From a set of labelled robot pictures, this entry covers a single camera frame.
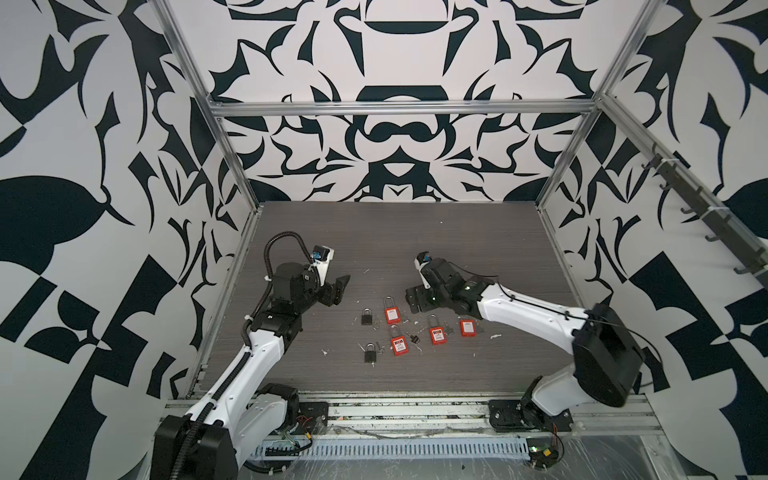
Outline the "grey hook rack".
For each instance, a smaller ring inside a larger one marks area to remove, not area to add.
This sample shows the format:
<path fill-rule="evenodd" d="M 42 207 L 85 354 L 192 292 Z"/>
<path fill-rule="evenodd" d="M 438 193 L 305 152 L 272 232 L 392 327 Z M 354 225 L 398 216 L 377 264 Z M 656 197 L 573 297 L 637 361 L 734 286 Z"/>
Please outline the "grey hook rack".
<path fill-rule="evenodd" d="M 738 260 L 740 265 L 733 269 L 734 273 L 753 277 L 767 290 L 766 244 L 682 160 L 664 151 L 656 142 L 652 143 L 650 152 L 643 170 L 660 177 L 661 203 L 673 192 L 684 204 L 681 213 L 706 225 L 709 234 L 705 240 L 721 243 Z"/>

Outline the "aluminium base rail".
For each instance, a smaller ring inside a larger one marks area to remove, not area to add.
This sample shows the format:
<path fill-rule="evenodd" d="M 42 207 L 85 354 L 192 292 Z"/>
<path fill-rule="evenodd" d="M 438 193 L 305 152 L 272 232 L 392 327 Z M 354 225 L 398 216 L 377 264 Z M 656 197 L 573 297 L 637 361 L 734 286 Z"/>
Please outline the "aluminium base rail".
<path fill-rule="evenodd" d="M 497 392 L 301 392 L 299 400 L 319 411 L 323 429 L 373 436 L 491 434 L 500 416 L 499 401 L 514 408 L 518 396 Z M 649 401 L 632 395 L 620 408 L 594 401 L 569 408 L 554 419 L 565 435 L 661 435 L 663 428 Z"/>

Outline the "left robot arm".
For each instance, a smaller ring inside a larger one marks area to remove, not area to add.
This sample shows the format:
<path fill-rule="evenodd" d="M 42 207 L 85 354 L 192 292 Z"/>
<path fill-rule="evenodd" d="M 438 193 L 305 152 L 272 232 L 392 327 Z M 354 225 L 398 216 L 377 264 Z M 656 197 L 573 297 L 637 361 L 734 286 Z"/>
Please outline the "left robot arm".
<path fill-rule="evenodd" d="M 317 245 L 302 251 L 305 263 L 274 267 L 263 255 L 267 287 L 246 315 L 243 346 L 225 372 L 183 415 L 168 415 L 154 435 L 152 479 L 235 479 L 243 468 L 262 475 L 285 469 L 282 462 L 252 460 L 275 432 L 298 425 L 296 389 L 264 380 L 302 330 L 302 316 L 316 304 L 341 303 L 350 278 L 327 280 L 334 251 Z"/>

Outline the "aluminium cage frame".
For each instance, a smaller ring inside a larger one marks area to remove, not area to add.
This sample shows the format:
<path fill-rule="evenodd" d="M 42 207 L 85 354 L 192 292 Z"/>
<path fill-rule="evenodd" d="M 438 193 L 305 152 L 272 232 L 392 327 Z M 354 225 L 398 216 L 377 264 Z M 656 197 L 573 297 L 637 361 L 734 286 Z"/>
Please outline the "aluminium cage frame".
<path fill-rule="evenodd" d="M 161 1 L 173 50 L 256 204 L 359 247 L 418 212 L 537 203 L 644 1 Z"/>

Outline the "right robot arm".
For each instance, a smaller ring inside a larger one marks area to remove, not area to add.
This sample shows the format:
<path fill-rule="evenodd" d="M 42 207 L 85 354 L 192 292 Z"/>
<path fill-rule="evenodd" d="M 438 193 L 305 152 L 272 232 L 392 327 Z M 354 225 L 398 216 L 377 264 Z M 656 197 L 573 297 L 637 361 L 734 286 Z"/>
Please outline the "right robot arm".
<path fill-rule="evenodd" d="M 516 328 L 572 357 L 571 364 L 558 372 L 535 378 L 520 399 L 490 401 L 495 431 L 552 431 L 581 404 L 625 405 L 639 381 L 644 354 L 632 330 L 610 306 L 597 303 L 584 309 L 540 300 L 428 252 L 419 253 L 414 265 L 421 283 L 406 291 L 413 312 L 450 309 Z"/>

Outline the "red padlock long shackle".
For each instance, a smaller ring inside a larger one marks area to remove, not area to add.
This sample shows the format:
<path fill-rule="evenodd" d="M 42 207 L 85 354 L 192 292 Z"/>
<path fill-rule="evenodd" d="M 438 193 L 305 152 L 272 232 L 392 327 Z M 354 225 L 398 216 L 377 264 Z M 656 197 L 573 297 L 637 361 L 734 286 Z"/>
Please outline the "red padlock long shackle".
<path fill-rule="evenodd" d="M 478 334 L 478 325 L 475 319 L 460 318 L 459 327 L 462 337 L 475 337 Z"/>

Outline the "black padlock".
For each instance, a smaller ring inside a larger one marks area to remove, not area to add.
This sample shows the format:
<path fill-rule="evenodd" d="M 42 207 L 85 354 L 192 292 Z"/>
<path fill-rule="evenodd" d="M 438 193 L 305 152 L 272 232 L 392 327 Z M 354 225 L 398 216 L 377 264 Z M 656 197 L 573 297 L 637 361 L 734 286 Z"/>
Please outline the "black padlock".
<path fill-rule="evenodd" d="M 364 347 L 364 362 L 366 364 L 375 365 L 377 362 L 377 356 L 379 347 L 376 343 L 369 342 Z"/>
<path fill-rule="evenodd" d="M 370 308 L 364 308 L 362 310 L 360 324 L 364 327 L 371 327 L 374 331 L 379 329 L 379 321 L 375 312 Z"/>

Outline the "silver key white head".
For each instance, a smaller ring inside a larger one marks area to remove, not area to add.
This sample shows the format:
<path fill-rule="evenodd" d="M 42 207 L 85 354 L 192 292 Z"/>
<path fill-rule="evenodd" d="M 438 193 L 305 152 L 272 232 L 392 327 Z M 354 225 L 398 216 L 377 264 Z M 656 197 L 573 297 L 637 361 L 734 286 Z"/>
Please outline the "silver key white head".
<path fill-rule="evenodd" d="M 421 347 L 419 346 L 419 337 L 417 335 L 411 335 L 408 334 L 411 344 L 417 348 L 420 352 L 423 352 Z"/>

